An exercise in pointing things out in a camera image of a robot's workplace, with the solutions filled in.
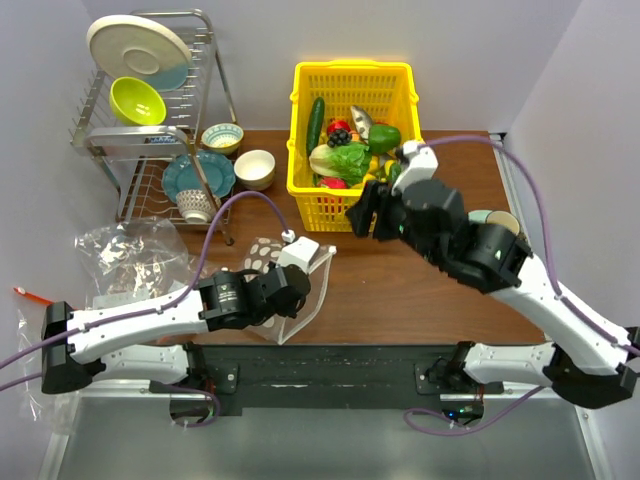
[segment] lettuce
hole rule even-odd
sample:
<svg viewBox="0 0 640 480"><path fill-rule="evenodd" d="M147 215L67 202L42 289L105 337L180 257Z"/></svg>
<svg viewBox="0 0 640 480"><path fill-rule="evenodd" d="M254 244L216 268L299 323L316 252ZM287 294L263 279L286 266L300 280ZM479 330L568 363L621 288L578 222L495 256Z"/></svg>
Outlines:
<svg viewBox="0 0 640 480"><path fill-rule="evenodd" d="M337 177L350 187L362 182L369 169L371 154L364 143L351 142L331 148L319 145L309 155L311 170L325 177Z"/></svg>

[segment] patterned bowl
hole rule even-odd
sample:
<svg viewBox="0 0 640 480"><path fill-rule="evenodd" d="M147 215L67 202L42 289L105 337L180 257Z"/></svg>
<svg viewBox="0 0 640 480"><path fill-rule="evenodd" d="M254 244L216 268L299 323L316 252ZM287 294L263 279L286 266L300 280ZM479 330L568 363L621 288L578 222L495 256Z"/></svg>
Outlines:
<svg viewBox="0 0 640 480"><path fill-rule="evenodd" d="M213 197L216 208L220 208L220 199ZM202 190L183 190L176 195L178 211L187 223L209 223L215 214L215 210L207 200Z"/></svg>
<svg viewBox="0 0 640 480"><path fill-rule="evenodd" d="M233 123L220 123L207 128L202 134L202 145L216 153L229 155L240 146L244 131Z"/></svg>

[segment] white plate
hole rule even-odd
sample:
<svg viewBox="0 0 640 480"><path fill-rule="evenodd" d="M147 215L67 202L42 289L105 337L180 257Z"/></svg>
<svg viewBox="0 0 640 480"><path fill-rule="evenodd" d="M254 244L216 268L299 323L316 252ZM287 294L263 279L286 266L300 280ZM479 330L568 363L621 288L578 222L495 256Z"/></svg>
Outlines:
<svg viewBox="0 0 640 480"><path fill-rule="evenodd" d="M87 46L113 78L135 77L159 92L180 87L191 65L189 47L164 25L135 15L109 15L89 27Z"/></svg>

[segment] gray floor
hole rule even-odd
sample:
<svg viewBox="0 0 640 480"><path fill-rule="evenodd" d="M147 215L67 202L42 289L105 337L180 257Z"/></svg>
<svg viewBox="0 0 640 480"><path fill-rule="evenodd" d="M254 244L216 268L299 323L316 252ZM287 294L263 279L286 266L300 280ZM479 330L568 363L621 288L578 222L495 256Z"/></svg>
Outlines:
<svg viewBox="0 0 640 480"><path fill-rule="evenodd" d="M490 401L487 417L510 401ZM575 411L557 399L461 438L419 434L390 410L248 409L186 431L167 411L167 399L83 399L59 479L594 478Z"/></svg>

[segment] fish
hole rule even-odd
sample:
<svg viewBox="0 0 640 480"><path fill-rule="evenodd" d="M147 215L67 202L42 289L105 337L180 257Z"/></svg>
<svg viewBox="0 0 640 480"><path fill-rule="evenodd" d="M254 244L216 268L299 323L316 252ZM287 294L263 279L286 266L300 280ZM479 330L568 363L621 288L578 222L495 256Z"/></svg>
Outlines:
<svg viewBox="0 0 640 480"><path fill-rule="evenodd" d="M356 132L364 143L369 143L369 129L373 126L373 120L363 108L356 105L351 106L351 116L356 125Z"/></svg>

